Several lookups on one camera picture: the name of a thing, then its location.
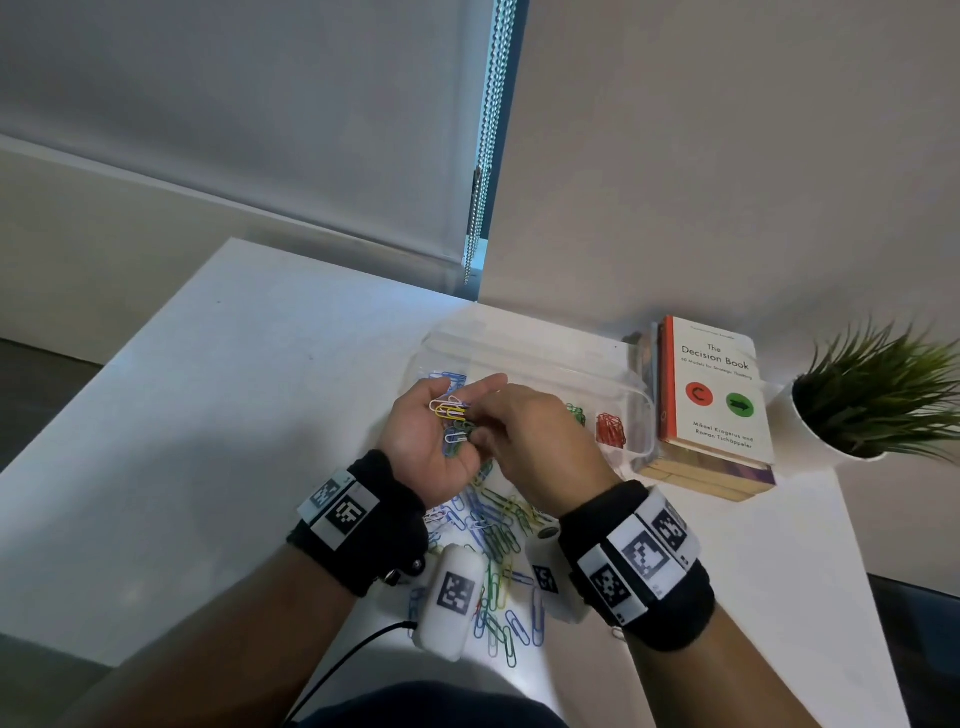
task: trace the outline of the gray roller blind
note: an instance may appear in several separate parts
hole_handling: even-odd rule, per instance
[[[492,0],[0,0],[0,133],[460,262]]]

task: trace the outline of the black cable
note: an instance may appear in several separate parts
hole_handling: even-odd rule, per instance
[[[313,697],[314,693],[320,689],[321,685],[325,683],[327,680],[329,680],[330,676],[334,672],[336,672],[338,669],[340,669],[347,660],[349,660],[351,657],[353,657],[353,655],[359,652],[361,648],[366,647],[368,644],[373,642],[376,638],[383,637],[385,634],[387,634],[388,632],[393,632],[395,629],[417,629],[417,623],[414,621],[399,621],[396,624],[391,624],[389,627],[384,627],[379,632],[374,632],[369,637],[367,637],[364,641],[362,641],[360,644],[356,645],[350,652],[348,652],[346,655],[344,655],[340,659],[339,663],[331,667],[330,670],[327,671],[326,675],[320,678],[320,681],[310,689],[310,692],[308,692],[303,697],[303,700],[301,700],[297,704],[297,707],[294,708],[290,716],[285,721],[283,721],[283,726],[281,728],[287,728],[287,726],[289,725],[296,725],[296,723],[294,722],[294,718],[297,717],[297,713],[300,712],[300,709],[304,705],[306,705],[306,701],[309,700],[311,697]]]

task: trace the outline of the white device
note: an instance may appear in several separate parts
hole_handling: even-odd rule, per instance
[[[486,557],[456,544],[447,546],[420,607],[414,644],[451,663],[459,660],[486,577]]]
[[[543,595],[543,608],[554,619],[579,624],[590,608],[577,592],[570,573],[573,568],[560,549],[560,528],[547,526],[535,537],[527,539],[527,561]]]

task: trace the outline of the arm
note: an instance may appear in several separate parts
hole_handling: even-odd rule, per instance
[[[478,401],[471,436],[532,504],[561,518],[620,478],[556,397],[511,384]],[[688,647],[658,652],[628,635],[636,671],[662,728],[816,728],[739,627],[718,605]]]
[[[494,375],[464,387],[481,398]],[[418,382],[391,411],[377,448],[424,506],[446,502],[480,469],[469,444],[443,455],[444,424],[429,410],[449,380]],[[60,728],[276,728],[293,707],[356,597],[291,546],[115,670],[64,715]]]

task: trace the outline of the green circle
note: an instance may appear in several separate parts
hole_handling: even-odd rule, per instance
[[[754,404],[736,392],[727,395],[727,406],[737,417],[753,417],[754,415]]]

